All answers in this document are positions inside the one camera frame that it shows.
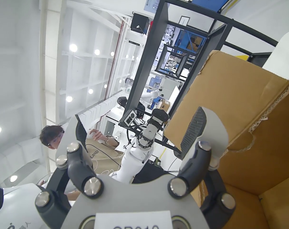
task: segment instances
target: safety glasses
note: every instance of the safety glasses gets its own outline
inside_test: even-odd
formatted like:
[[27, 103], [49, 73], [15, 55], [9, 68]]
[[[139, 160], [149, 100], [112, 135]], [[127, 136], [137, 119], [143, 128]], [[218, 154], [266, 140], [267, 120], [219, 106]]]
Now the safety glasses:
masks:
[[58, 134], [58, 136], [56, 138], [54, 138], [49, 144], [48, 146], [52, 146], [52, 144], [56, 143], [56, 141], [60, 138], [63, 137], [64, 132], [62, 131], [61, 133]]

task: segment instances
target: white label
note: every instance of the white label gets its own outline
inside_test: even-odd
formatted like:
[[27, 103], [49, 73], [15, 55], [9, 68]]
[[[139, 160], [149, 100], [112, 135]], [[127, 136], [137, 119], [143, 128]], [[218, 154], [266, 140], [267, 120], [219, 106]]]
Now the white label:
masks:
[[172, 229], [170, 211], [97, 213], [95, 229]]

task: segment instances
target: poster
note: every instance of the poster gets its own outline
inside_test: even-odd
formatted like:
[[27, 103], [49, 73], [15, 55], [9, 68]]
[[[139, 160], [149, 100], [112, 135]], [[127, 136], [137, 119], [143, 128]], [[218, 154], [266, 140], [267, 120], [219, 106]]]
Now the poster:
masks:
[[159, 5], [159, 0], [147, 0], [143, 10], [155, 14], [158, 8], [158, 5]]

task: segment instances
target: sign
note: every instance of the sign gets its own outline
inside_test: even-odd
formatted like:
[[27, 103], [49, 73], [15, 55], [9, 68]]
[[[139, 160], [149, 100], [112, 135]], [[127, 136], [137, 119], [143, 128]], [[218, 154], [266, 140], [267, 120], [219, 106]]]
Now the sign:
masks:
[[135, 43], [135, 42], [133, 42], [133, 41], [128, 41], [129, 43], [131, 43], [131, 44], [133, 44], [133, 45], [137, 45], [137, 46], [140, 46], [140, 44], [138, 44], [138, 43]]
[[155, 14], [158, 8], [158, 5], [159, 5], [159, 0], [147, 0], [143, 10]]
[[172, 229], [170, 211], [97, 213], [95, 229]]
[[187, 26], [188, 22], [190, 20], [190, 17], [187, 16], [181, 16], [179, 20], [179, 24]]

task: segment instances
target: black shelf frame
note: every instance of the black shelf frame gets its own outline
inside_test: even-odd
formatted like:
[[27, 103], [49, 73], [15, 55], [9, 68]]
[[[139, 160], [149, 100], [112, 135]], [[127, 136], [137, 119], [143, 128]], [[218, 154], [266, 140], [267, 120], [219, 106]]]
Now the black shelf frame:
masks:
[[[253, 53], [251, 53], [250, 51], [247, 51], [243, 48], [240, 48], [226, 41], [227, 36], [229, 35], [232, 28], [237, 28], [256, 38], [259, 38], [263, 40], [264, 42], [272, 45], [273, 47], [275, 47], [278, 44], [278, 42], [272, 39], [271, 37], [268, 37], [267, 35], [259, 31], [256, 31], [255, 29], [252, 29], [242, 23], [239, 23], [226, 16], [223, 16], [217, 12], [208, 10], [206, 8], [197, 6], [195, 4], [186, 2], [184, 0], [160, 0], [159, 6], [157, 8], [157, 11], [154, 17], [154, 23], [152, 25], [149, 36], [147, 38], [147, 43], [144, 47], [143, 54], [139, 63], [139, 67], [135, 76], [135, 80], [131, 88], [130, 96], [126, 104], [123, 117], [119, 123], [122, 123], [124, 119], [127, 117], [128, 110], [135, 110], [137, 108], [143, 88], [146, 84], [147, 78], [149, 77], [151, 68], [153, 66], [153, 62], [155, 60], [156, 53], [158, 51], [158, 48], [163, 38], [166, 27], [169, 23], [173, 24], [173, 22], [170, 22], [168, 20], [168, 5], [167, 4], [173, 4], [173, 5], [179, 6], [187, 10], [194, 11], [202, 15], [208, 16], [210, 18], [213, 18], [215, 19], [215, 21], [220, 21], [224, 23], [222, 26], [218, 27], [215, 30], [212, 30], [213, 28], [213, 24], [212, 24], [209, 32], [207, 32], [207, 39], [205, 43], [203, 44], [201, 50], [199, 51], [193, 63], [193, 66], [191, 67], [189, 75], [187, 76], [182, 87], [180, 88], [179, 94], [169, 112], [170, 118], [172, 118], [172, 116], [174, 115], [177, 107], [179, 106], [183, 97], [188, 92], [188, 89], [190, 88], [197, 74], [200, 72], [204, 62], [206, 61], [208, 55], [210, 54], [212, 50], [221, 50], [222, 46], [226, 45], [230, 48], [243, 52], [249, 56], [253, 55]], [[194, 29], [194, 28], [189, 27], [188, 30], [192, 32], [192, 30], [200, 30], [200, 29]], [[167, 138], [163, 137], [163, 140], [160, 143], [164, 145], [164, 142], [166, 143], [167, 141], [168, 141]]]

